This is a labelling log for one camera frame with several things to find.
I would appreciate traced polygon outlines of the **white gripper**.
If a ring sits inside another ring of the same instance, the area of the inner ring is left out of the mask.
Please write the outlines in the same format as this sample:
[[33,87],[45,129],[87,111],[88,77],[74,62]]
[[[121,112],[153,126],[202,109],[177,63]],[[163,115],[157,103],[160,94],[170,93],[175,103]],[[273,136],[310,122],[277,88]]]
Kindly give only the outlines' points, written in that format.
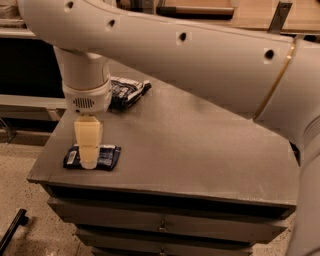
[[[68,109],[80,114],[105,112],[111,103],[110,80],[93,89],[80,90],[63,85],[62,90]],[[103,134],[101,122],[95,116],[79,116],[74,122],[74,131],[81,166],[89,170],[96,168]]]

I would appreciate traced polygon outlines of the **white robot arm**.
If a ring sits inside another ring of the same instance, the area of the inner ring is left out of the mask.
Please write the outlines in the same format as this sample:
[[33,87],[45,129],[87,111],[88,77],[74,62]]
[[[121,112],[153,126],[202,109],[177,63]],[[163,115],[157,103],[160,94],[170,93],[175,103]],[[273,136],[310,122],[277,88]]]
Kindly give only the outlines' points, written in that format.
[[301,153],[286,256],[319,256],[319,46],[301,39],[115,8],[103,0],[18,0],[27,27],[53,45],[68,99],[111,100],[106,59],[170,83],[287,138]]

